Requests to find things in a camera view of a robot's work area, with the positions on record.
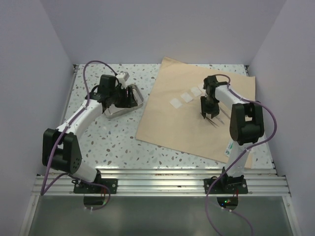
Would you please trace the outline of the stainless steel tray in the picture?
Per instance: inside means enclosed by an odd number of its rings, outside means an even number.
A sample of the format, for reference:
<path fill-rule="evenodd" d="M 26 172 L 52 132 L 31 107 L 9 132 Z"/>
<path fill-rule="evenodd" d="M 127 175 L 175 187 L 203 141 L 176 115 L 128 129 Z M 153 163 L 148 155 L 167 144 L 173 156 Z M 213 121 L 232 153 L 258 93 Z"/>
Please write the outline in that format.
<path fill-rule="evenodd" d="M 117 107 L 115 104 L 111 105 L 104 112 L 104 115 L 108 119 L 116 118 L 124 114 L 130 113 L 141 108 L 144 104 L 144 97 L 140 91 L 140 88 L 136 84 L 130 84 L 127 86 L 130 89 L 132 98 L 127 101 L 126 107 Z"/>

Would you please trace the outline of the steel tweezers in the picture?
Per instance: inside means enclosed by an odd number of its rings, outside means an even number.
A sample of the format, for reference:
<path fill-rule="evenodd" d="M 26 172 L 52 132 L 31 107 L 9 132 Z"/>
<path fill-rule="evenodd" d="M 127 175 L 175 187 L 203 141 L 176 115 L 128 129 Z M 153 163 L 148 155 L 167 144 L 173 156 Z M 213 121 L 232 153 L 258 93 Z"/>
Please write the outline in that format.
<path fill-rule="evenodd" d="M 202 117 L 206 119 L 212 126 L 219 127 L 214 121 L 212 121 L 210 118 L 207 117 L 206 113 L 200 112 Z"/>

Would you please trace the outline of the white gauze pad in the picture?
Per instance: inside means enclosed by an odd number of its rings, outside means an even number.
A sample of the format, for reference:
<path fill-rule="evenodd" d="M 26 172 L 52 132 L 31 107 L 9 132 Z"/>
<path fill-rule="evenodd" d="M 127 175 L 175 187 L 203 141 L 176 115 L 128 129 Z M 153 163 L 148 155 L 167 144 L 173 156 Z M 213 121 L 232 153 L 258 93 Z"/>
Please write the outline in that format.
<path fill-rule="evenodd" d="M 198 88 L 199 88 L 201 91 L 203 91 L 203 90 L 204 90 L 204 84 L 203 84 L 203 83 L 199 84 L 199 85 L 198 85 Z"/>
<path fill-rule="evenodd" d="M 192 98 L 187 92 L 181 94 L 181 98 L 182 98 L 186 103 L 189 103 L 189 102 L 193 101 L 193 98 Z"/>
<path fill-rule="evenodd" d="M 175 109 L 180 108 L 183 104 L 182 102 L 177 99 L 177 98 L 173 98 L 170 102 L 169 102 Z"/>
<path fill-rule="evenodd" d="M 198 87 L 192 87 L 190 91 L 195 97 L 198 97 L 202 94 L 201 90 Z"/>

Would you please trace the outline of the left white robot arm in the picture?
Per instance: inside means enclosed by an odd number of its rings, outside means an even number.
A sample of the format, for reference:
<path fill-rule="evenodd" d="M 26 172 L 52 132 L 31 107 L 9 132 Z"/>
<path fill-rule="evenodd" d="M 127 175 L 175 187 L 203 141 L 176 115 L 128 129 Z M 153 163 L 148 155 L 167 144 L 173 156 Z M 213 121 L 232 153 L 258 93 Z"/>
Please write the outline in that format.
<path fill-rule="evenodd" d="M 84 164 L 79 139 L 89 125 L 108 108 L 137 107 L 132 85 L 127 85 L 129 74 L 102 75 L 99 85 L 85 97 L 81 107 L 56 129 L 47 129 L 43 134 L 42 163 L 48 169 L 63 171 L 85 181 L 91 193 L 101 190 L 102 180 L 97 178 L 97 169 Z"/>

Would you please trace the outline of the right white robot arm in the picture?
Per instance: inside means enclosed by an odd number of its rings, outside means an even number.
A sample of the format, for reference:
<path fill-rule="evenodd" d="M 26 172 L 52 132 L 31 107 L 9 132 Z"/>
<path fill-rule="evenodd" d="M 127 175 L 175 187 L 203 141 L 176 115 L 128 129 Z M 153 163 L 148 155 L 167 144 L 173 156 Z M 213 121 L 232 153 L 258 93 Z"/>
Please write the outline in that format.
<path fill-rule="evenodd" d="M 203 118 L 207 115 L 217 117 L 220 103 L 231 111 L 229 133 L 233 140 L 232 150 L 223 171 L 227 176 L 219 181 L 221 191 L 230 193 L 237 187 L 234 177 L 240 177 L 244 172 L 250 146 L 264 135 L 262 107 L 233 91 L 230 81 L 219 82 L 216 75 L 203 80 L 203 89 L 205 95 L 200 97 Z"/>

